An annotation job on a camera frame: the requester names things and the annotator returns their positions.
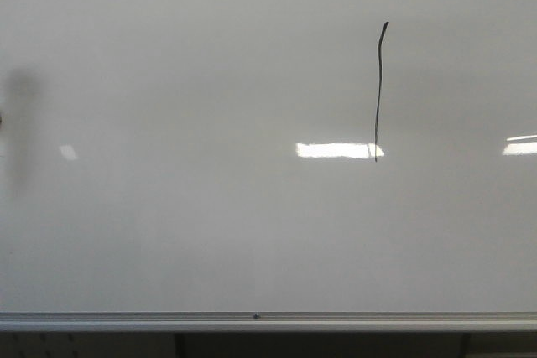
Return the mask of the white whiteboard with aluminium frame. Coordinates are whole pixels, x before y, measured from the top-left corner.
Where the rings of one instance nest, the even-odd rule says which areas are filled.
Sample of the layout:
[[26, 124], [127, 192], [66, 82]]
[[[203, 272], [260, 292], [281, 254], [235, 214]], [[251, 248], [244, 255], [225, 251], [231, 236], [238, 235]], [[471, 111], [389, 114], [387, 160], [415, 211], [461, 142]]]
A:
[[1, 328], [535, 330], [536, 0], [1, 0]]

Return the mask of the black marker stroke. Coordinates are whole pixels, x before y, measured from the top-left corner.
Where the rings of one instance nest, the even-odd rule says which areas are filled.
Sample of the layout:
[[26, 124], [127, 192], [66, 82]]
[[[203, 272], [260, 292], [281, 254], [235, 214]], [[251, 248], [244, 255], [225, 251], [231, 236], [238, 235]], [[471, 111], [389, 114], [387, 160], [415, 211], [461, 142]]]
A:
[[377, 61], [378, 61], [378, 87], [377, 87], [377, 101], [375, 108], [375, 119], [374, 119], [374, 143], [373, 143], [373, 158], [374, 162], [378, 161], [378, 124], [380, 117], [380, 106], [381, 106], [381, 96], [383, 88], [383, 42], [385, 39], [386, 32], [388, 30], [389, 21], [383, 24], [381, 32], [377, 42]]

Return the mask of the grey perforated panel below board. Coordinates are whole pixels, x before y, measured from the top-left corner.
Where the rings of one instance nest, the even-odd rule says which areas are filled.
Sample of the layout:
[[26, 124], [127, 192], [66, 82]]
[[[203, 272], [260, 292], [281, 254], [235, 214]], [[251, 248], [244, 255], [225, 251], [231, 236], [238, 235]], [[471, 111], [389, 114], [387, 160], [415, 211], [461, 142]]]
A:
[[174, 337], [157, 333], [2, 332], [2, 357], [176, 357]]

